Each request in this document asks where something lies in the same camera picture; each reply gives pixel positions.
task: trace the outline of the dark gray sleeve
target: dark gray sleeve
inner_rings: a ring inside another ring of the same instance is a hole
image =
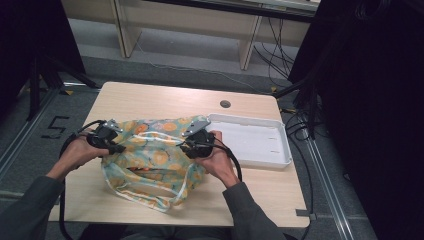
[[[245,183],[238,183],[223,194],[233,216],[237,240],[286,239],[277,225],[255,203]]]
[[[50,211],[64,185],[37,178],[24,196],[0,214],[0,239],[44,239]]]

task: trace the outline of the person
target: person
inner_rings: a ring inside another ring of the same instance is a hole
[[[213,133],[222,141],[221,132]],[[45,176],[38,177],[20,200],[0,214],[0,239],[44,239],[50,211],[65,188],[63,180],[66,175],[91,159],[107,154],[108,150],[89,145],[85,136],[72,141],[52,169]],[[187,235],[187,229],[190,228],[182,227],[172,228],[175,231],[173,239],[286,239],[282,231],[254,202],[246,184],[239,181],[224,150],[213,148],[210,156],[197,158],[195,161],[226,187],[223,195],[234,221],[232,237],[228,236],[225,228],[209,229],[209,233],[212,229],[215,230],[212,232],[224,236],[216,238],[210,235],[199,236],[203,231],[198,231],[197,235]],[[125,239],[153,238],[143,236],[143,233],[134,233],[127,235]]]

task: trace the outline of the patterned bag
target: patterned bag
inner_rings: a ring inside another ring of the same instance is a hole
[[[119,123],[124,131],[114,142],[126,149],[103,157],[108,185],[118,195],[161,212],[181,204],[202,181],[205,170],[177,145],[184,141],[182,133],[191,122],[202,120],[206,117]]]

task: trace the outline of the white plastic tray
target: white plastic tray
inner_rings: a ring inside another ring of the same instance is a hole
[[[210,114],[207,131],[222,132],[223,142],[242,167],[282,170],[292,161],[284,124],[280,121]]]

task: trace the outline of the wooden table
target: wooden table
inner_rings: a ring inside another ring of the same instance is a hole
[[[222,100],[230,108],[220,106]],[[106,83],[86,123],[114,118],[118,122],[135,119],[164,119],[221,113],[281,121],[276,100],[271,96],[150,86]],[[242,169],[243,180],[255,201],[279,227],[307,227],[308,217],[296,216],[305,210],[294,163],[283,171]],[[182,206],[167,213],[152,210],[117,196],[106,184],[95,159],[66,178],[66,221],[97,223],[166,224],[192,226],[233,226],[225,203],[224,185],[206,175],[204,182],[190,192]],[[50,220],[58,219],[58,207]]]

